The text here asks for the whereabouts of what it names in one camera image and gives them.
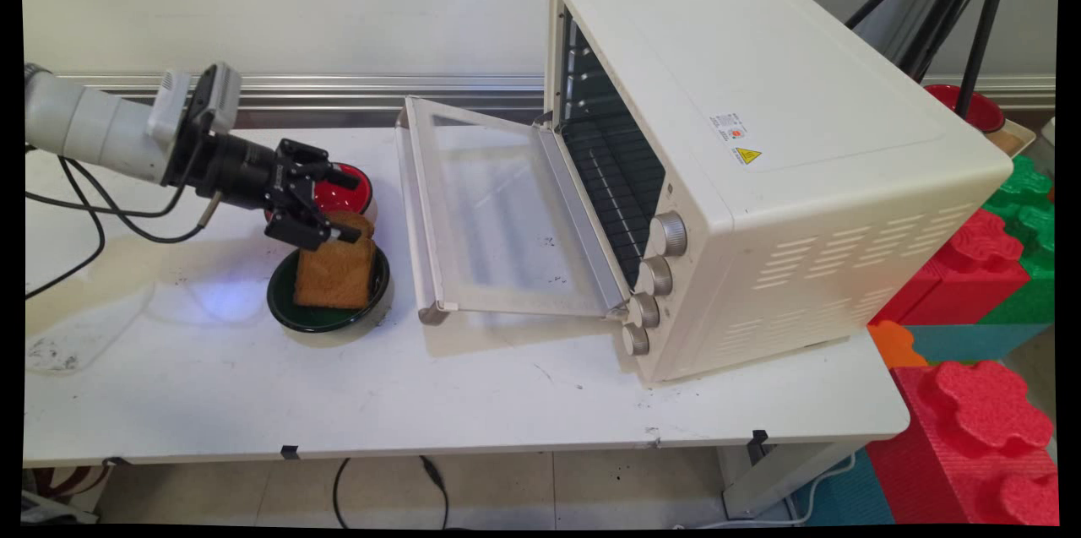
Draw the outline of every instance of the bowl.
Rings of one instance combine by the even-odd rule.
[[[943,106],[950,110],[957,110],[957,99],[961,96],[961,88],[948,83],[935,83],[924,88],[934,98],[942,102]],[[986,98],[978,92],[972,93],[972,100],[969,103],[969,115],[965,115],[965,122],[976,126],[984,133],[995,133],[1006,123],[1006,118],[1002,110],[993,100]]]
[[[296,268],[301,261],[301,250],[290,253],[283,258],[278,269],[267,283],[267,306],[270,314],[279,323],[293,331],[306,334],[322,334],[325,331],[341,329],[351,325],[357,320],[368,315],[372,308],[378,306],[390,284],[390,264],[386,254],[378,246],[375,248],[375,261],[372,264],[371,299],[362,310],[342,310],[341,308],[312,308],[293,304],[293,292],[296,288]]]
[[[378,215],[378,204],[375,203],[375,196],[372,192],[372,180],[366,173],[351,164],[343,162],[332,162],[341,172],[356,176],[360,180],[356,189],[347,189],[330,184],[328,180],[318,180],[312,191],[316,206],[324,214],[330,211],[359,212],[368,218],[374,226],[375,217]],[[270,212],[263,211],[263,216],[270,221]]]

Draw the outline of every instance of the white table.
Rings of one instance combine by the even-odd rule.
[[[728,460],[726,501],[756,511],[868,441],[908,426],[869,335],[743,367],[645,385],[618,326],[598,320],[456,314],[422,326],[410,268],[393,130],[238,131],[275,146],[328,149],[372,177],[375,241],[392,284],[383,308],[337,333],[288,331],[266,308],[282,242],[259,212],[221,206],[178,245],[103,217],[105,253],[26,305],[24,467],[438,453],[779,446],[752,469]],[[172,189],[103,169],[124,207],[159,207]],[[54,157],[27,157],[27,188],[75,199]],[[92,202],[101,203],[89,185]],[[146,224],[186,231],[205,199]],[[77,211],[26,202],[26,283],[36,287],[96,245]]]

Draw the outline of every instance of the warning label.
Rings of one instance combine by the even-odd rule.
[[[747,138],[747,127],[737,115],[710,116],[709,122],[725,143],[742,142]]]
[[[713,130],[717,131],[717,134],[721,135],[722,140],[724,140],[725,145],[729,146],[732,157],[735,158],[735,160],[740,164],[751,164],[751,162],[755,161],[755,158],[761,157],[762,153],[757,149],[737,148],[736,143],[744,145],[750,136],[749,133],[747,133],[747,126],[744,125],[739,116],[710,116],[709,123],[713,125]]]
[[[745,164],[751,164],[751,162],[755,161],[755,158],[761,157],[762,154],[761,152],[756,152],[756,150],[753,149],[743,149],[743,148],[736,148],[736,152],[739,153],[739,157],[742,158]]]

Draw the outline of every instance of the teal foam block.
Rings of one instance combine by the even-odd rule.
[[[1038,325],[911,325],[916,350],[927,362],[998,360],[1039,335]]]
[[[833,469],[849,465],[848,458]],[[796,514],[806,514],[811,484],[808,483],[792,494]],[[879,485],[878,475],[866,449],[856,452],[856,466],[844,473],[831,476],[818,484],[814,493],[814,511],[806,525],[828,527],[838,525],[893,525],[893,513],[885,494]]]

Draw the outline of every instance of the foam puzzle block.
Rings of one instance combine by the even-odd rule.
[[[1006,223],[1007,233],[1025,250],[1020,265],[1028,283],[979,320],[1003,323],[1053,323],[1055,320],[1055,207],[1023,207]]]
[[[978,323],[978,325],[908,325],[908,331],[913,338],[913,353],[920,354],[929,364],[933,364],[943,361],[993,361],[997,358],[1004,358],[1050,326],[1050,323],[1037,325]]]
[[[906,327],[898,325],[893,320],[883,320],[878,325],[868,325],[867,329],[870,332],[888,369],[926,367],[926,358],[921,357],[912,349],[915,337]]]
[[[942,281],[902,325],[972,325],[1028,283],[1023,244],[1005,233],[1002,218],[979,210],[927,261]]]
[[[908,283],[905,283],[904,287],[899,288],[893,298],[888,300],[882,310],[878,311],[878,314],[871,319],[871,323],[880,323],[882,320],[899,323],[908,314],[908,311],[912,310],[916,304],[919,304],[923,296],[926,296],[939,281],[942,281],[942,275],[935,266],[931,261],[923,264],[920,271],[908,279]]]
[[[984,203],[986,211],[1007,221],[1023,207],[1051,206],[1047,196],[1054,188],[1046,176],[1037,172],[1029,157],[1015,157],[1013,161],[1013,175]]]
[[[867,445],[896,523],[1058,525],[1053,427],[992,361],[891,371],[908,429]]]
[[[849,465],[844,460],[833,469]],[[792,494],[796,514],[803,515],[810,505],[811,484]],[[867,456],[867,449],[856,452],[856,466],[846,473],[822,481],[814,493],[814,510],[806,525],[810,527],[838,525],[892,525],[893,513],[882,494],[875,467]]]

